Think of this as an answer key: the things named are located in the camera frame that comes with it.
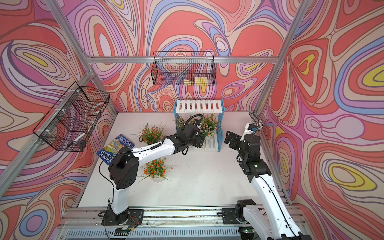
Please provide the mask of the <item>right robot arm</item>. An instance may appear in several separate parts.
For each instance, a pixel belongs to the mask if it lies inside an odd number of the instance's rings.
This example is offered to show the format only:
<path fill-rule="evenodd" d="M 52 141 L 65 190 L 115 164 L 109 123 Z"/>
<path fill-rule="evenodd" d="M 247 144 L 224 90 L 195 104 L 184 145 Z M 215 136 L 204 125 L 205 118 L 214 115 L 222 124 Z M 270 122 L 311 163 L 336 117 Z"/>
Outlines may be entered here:
<path fill-rule="evenodd" d="M 237 151 L 237 162 L 256 190 L 267 217 L 252 200 L 238 201 L 242 222 L 249 223 L 261 240 L 311 240 L 295 223 L 278 190 L 268 164 L 261 158 L 260 137 L 248 131 L 240 136 L 228 131 L 224 140 Z"/>

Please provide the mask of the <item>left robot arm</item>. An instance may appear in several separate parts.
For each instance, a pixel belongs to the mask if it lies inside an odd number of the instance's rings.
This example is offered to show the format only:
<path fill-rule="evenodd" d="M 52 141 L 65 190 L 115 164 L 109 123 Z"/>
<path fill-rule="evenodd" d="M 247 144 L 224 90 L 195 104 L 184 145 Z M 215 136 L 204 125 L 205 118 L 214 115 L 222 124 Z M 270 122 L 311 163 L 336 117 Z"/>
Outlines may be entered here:
<path fill-rule="evenodd" d="M 182 131 L 165 136 L 158 143 L 132 150 L 122 148 L 108 167 L 114 186 L 113 213 L 120 215 L 128 209 L 129 187 L 136 181 L 139 168 L 153 160 L 181 153 L 190 146 L 196 147 L 201 140 L 199 133 L 200 125 L 189 123 Z"/>

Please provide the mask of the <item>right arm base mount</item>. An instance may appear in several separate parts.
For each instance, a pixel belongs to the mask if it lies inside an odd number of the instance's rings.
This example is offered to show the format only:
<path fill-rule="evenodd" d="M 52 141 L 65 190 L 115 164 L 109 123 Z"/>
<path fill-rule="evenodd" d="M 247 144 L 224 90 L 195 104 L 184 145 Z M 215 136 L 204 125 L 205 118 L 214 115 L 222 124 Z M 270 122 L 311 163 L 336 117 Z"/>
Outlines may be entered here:
<path fill-rule="evenodd" d="M 249 224 L 244 217 L 244 209 L 245 207 L 222 208 L 221 211 L 217 213 L 217 216 L 222 218 L 223 224 L 225 225 Z"/>

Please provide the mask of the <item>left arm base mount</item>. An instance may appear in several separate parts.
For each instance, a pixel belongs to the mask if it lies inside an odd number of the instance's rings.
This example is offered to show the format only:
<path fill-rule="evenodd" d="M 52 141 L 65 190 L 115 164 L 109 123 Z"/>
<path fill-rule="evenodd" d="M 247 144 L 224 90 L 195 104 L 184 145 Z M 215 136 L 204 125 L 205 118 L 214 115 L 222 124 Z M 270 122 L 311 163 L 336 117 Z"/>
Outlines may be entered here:
<path fill-rule="evenodd" d="M 98 214 L 102 218 L 103 226 L 140 226 L 143 222 L 143 209 L 127 209 L 116 215 L 112 209 L 107 209 Z"/>

